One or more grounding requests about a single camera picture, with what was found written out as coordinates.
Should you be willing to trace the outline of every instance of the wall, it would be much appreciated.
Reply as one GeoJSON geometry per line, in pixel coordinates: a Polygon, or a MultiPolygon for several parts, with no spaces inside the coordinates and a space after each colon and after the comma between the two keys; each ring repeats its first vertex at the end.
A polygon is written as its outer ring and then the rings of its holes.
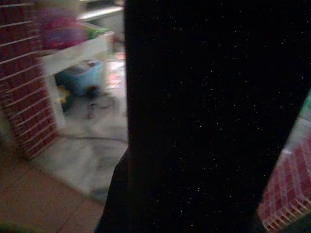
{"type": "Polygon", "coordinates": [[[0,148],[12,149],[15,147],[16,143],[9,122],[0,108],[0,148]]]}
{"type": "Polygon", "coordinates": [[[26,158],[56,137],[37,52],[41,43],[30,1],[0,3],[0,105],[26,158]]]}
{"type": "Polygon", "coordinates": [[[124,38],[124,12],[117,12],[113,15],[98,18],[89,23],[97,25],[102,28],[108,28],[113,31],[119,38],[124,38]]]}

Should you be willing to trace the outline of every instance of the electrical cable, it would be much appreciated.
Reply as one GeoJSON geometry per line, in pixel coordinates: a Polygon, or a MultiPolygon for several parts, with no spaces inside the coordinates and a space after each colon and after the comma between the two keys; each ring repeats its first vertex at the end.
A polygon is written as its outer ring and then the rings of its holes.
{"type": "Polygon", "coordinates": [[[100,136],[74,136],[74,135],[65,135],[61,134],[60,137],[62,138],[67,138],[67,139],[72,139],[72,140],[108,140],[108,141],[116,141],[116,142],[121,142],[128,144],[128,141],[119,139],[119,138],[112,138],[112,137],[100,137],[100,136]]]}

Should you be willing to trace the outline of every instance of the beige floor tile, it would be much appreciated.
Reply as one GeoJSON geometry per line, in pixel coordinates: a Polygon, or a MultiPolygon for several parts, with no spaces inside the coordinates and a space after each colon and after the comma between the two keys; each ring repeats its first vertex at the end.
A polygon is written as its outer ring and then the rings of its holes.
{"type": "Polygon", "coordinates": [[[93,233],[103,213],[103,206],[91,200],[85,200],[74,212],[60,233],[93,233]]]}
{"type": "Polygon", "coordinates": [[[0,195],[0,221],[56,233],[84,197],[45,173],[31,169],[0,195]]]}
{"type": "Polygon", "coordinates": [[[14,153],[1,150],[0,154],[0,193],[22,177],[31,167],[17,158],[14,153]]]}

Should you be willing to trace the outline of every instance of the tiled floor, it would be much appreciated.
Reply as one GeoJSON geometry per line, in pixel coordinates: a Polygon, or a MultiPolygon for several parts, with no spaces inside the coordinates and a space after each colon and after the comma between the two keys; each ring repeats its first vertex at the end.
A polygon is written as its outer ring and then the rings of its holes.
{"type": "Polygon", "coordinates": [[[102,211],[103,205],[1,150],[0,223],[43,233],[92,233],[102,211]]]}
{"type": "Polygon", "coordinates": [[[108,83],[114,86],[109,89],[109,97],[95,100],[76,97],[65,113],[66,127],[61,131],[61,134],[76,137],[106,137],[117,141],[59,138],[31,161],[32,165],[102,203],[105,203],[114,167],[127,148],[124,59],[124,53],[116,53],[115,59],[106,64],[108,83]],[[111,98],[116,103],[115,108],[105,108],[111,98]],[[87,119],[90,104],[95,104],[93,118],[87,119]]]}

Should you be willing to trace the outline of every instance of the yellow object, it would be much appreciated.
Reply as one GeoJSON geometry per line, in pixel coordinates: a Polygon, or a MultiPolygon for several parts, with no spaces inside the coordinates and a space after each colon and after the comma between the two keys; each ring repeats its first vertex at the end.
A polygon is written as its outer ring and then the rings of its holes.
{"type": "Polygon", "coordinates": [[[57,91],[59,94],[59,98],[57,99],[57,101],[59,103],[66,103],[66,99],[68,96],[70,96],[70,92],[63,86],[57,86],[57,91]]]}

